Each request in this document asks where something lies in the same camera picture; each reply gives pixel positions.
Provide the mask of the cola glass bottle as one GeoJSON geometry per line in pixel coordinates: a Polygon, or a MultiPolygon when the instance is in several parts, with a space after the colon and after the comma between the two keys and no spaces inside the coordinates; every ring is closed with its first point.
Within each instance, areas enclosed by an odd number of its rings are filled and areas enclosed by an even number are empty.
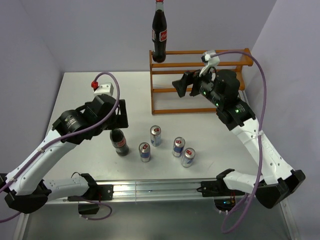
{"type": "Polygon", "coordinates": [[[129,153],[126,137],[121,129],[113,129],[109,133],[109,137],[116,153],[124,157],[129,153]]]}
{"type": "Polygon", "coordinates": [[[167,20],[164,12],[164,1],[155,1],[155,14],[152,21],[152,59],[156,63],[163,63],[166,59],[167,20]]]}

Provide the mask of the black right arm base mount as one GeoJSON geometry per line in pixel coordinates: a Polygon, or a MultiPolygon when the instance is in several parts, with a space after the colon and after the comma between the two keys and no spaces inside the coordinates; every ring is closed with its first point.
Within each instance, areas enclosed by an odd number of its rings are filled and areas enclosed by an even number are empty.
{"type": "Polygon", "coordinates": [[[204,198],[222,197],[214,200],[214,205],[218,210],[230,211],[236,205],[235,193],[222,186],[217,180],[201,181],[196,191],[204,198]]]}

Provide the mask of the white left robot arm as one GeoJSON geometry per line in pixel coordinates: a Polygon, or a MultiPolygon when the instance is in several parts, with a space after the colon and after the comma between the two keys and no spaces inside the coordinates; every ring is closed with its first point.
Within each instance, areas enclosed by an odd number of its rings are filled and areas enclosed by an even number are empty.
{"type": "Polygon", "coordinates": [[[84,140],[91,140],[104,130],[128,126],[126,101],[106,94],[64,111],[37,149],[13,171],[0,175],[6,204],[20,213],[30,214],[60,198],[72,197],[77,201],[98,198],[100,187],[88,173],[60,180],[45,180],[44,176],[84,140]]]}

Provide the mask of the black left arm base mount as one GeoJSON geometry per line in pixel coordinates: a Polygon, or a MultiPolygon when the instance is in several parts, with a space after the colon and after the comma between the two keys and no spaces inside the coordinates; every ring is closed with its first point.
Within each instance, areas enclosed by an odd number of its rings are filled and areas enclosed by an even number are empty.
{"type": "Polygon", "coordinates": [[[100,209],[100,206],[96,202],[110,201],[113,198],[114,186],[112,184],[98,185],[97,189],[93,193],[86,193],[82,196],[69,196],[68,202],[84,202],[89,200],[90,202],[79,203],[78,213],[81,215],[96,215],[100,209]]]}

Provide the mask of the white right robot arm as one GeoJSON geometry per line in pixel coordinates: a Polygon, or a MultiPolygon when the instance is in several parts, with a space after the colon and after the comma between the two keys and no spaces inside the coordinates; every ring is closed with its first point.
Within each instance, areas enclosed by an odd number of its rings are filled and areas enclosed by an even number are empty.
{"type": "Polygon", "coordinates": [[[216,114],[228,130],[245,146],[258,166],[257,175],[227,169],[217,175],[215,190],[222,195],[232,190],[253,194],[267,209],[294,193],[306,179],[302,170],[293,169],[277,152],[250,106],[239,97],[240,82],[235,72],[223,69],[213,74],[187,71],[172,82],[179,97],[188,86],[190,96],[202,95],[216,107],[216,114]]]}

